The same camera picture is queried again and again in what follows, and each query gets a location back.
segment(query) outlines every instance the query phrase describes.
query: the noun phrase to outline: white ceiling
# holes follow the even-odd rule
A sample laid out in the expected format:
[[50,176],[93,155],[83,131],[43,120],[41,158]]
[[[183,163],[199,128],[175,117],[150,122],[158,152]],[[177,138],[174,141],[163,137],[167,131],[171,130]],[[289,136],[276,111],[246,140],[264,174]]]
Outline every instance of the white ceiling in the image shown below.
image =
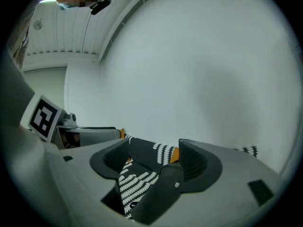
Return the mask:
[[[56,2],[40,3],[29,28],[25,64],[32,63],[35,58],[41,60],[41,54],[50,53],[52,57],[59,54],[62,57],[62,52],[98,57],[110,41],[108,38],[110,33],[113,34],[113,25],[119,17],[121,20],[126,16],[127,13],[125,16],[121,14],[132,3],[136,4],[134,0],[112,0],[110,6],[94,16],[89,8],[61,10]],[[37,20],[42,22],[40,30],[33,27]]]

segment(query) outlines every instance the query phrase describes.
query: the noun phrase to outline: blurred person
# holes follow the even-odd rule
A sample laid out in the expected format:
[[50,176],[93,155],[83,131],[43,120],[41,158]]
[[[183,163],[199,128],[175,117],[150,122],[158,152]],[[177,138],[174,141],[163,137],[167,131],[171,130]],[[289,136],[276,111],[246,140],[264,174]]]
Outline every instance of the blurred person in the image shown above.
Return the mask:
[[62,132],[60,136],[65,149],[80,147],[79,133]]
[[[25,53],[28,46],[28,29],[31,19],[35,13],[36,6],[43,0],[32,0],[13,28],[9,39],[8,49],[13,61],[16,63],[20,72],[22,69]],[[87,3],[97,2],[97,0],[56,0],[58,4],[72,4],[83,7]]]

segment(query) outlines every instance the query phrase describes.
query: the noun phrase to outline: cloth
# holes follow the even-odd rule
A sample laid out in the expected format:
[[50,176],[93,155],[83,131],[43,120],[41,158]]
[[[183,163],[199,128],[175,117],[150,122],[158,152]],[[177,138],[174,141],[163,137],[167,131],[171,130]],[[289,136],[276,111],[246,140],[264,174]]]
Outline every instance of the cloth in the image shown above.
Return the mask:
[[7,41],[9,53],[20,72],[29,42],[29,25],[39,1],[40,0],[32,0],[16,22],[15,27],[12,29]]
[[[130,135],[129,139],[130,160],[126,162],[118,179],[119,190],[125,217],[134,221],[131,209],[138,203],[147,191],[153,187],[159,178],[160,169],[178,160],[178,147],[142,140]],[[256,157],[258,148],[247,146],[235,148]]]

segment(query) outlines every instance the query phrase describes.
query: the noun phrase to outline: gray curved surface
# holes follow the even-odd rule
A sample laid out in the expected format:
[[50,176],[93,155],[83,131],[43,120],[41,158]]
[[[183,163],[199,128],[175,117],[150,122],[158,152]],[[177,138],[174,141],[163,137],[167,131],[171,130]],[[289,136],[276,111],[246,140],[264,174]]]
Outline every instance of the gray curved surface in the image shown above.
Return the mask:
[[120,172],[129,158],[128,145],[128,139],[124,139],[96,152],[89,160],[90,167],[101,177],[118,183]]
[[62,156],[71,156],[73,158],[66,162],[66,164],[74,172],[83,186],[87,188],[91,196],[98,201],[112,190],[116,181],[105,179],[96,173],[89,164],[90,158],[100,150],[123,140],[124,139],[118,139],[91,146],[60,150]]
[[152,226],[217,227],[230,224],[258,210],[248,182],[262,179],[274,194],[284,185],[274,171],[244,152],[196,141],[191,144],[218,156],[223,164],[222,174],[204,192],[182,194]]
[[0,59],[1,153],[7,171],[20,194],[40,216],[54,225],[66,226],[68,211],[47,164],[42,141],[34,133],[19,128],[35,93],[24,81],[6,48]]
[[221,176],[223,166],[220,159],[211,152],[204,150],[202,148],[196,147],[190,142],[186,141],[179,141],[179,149],[180,149],[180,164],[183,167],[184,172],[184,166],[183,162],[186,161],[186,159],[182,159],[182,153],[184,152],[184,149],[189,148],[192,149],[196,154],[200,154],[203,156],[203,158],[207,161],[207,167],[203,171],[203,173],[193,179],[190,179],[188,181],[185,181],[183,184],[180,185],[180,191],[182,193],[187,192],[202,192],[211,187]]

